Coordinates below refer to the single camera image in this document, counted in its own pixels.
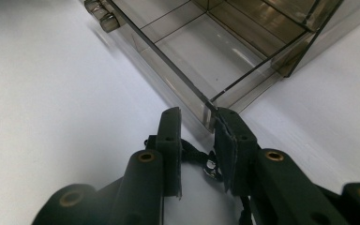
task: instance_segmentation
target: white table surface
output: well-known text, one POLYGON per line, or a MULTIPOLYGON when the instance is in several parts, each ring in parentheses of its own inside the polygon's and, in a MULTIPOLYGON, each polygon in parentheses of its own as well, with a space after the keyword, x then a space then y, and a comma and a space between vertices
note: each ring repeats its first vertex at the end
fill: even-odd
MULTIPOLYGON (((182 108, 184 139, 212 149, 212 135, 151 85, 154 71, 120 34, 103 44, 98 29, 75 0, 0 0, 0 224, 31 223, 69 184, 121 177, 168 108, 182 108)), ((287 152, 314 183, 339 193, 359 182, 360 26, 241 116, 262 147, 287 152)), ((190 165, 182 181, 165 224, 236 224, 240 203, 221 184, 190 165)))

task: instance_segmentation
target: translucent plastic box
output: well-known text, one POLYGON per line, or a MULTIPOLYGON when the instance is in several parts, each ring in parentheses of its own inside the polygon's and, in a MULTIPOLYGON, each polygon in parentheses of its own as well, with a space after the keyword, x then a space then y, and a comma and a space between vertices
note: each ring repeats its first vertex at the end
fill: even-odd
POLYGON ((210 130, 217 107, 241 112, 360 23, 360 0, 100 3, 111 30, 132 28, 129 41, 210 130))

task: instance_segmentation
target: white surface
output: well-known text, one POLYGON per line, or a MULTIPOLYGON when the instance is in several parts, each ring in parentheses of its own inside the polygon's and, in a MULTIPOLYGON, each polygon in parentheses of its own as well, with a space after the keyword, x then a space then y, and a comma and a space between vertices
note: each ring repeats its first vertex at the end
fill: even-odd
MULTIPOLYGON (((211 136, 171 92, 162 98, 141 57, 77 1, 0 1, 0 224, 29 224, 59 188, 102 188, 156 134, 160 113, 183 109, 183 138, 211 136)), ((340 192, 360 181, 360 27, 241 113, 262 147, 289 153, 312 181, 340 192)), ((183 166, 184 197, 165 224, 235 224, 239 202, 183 166)))

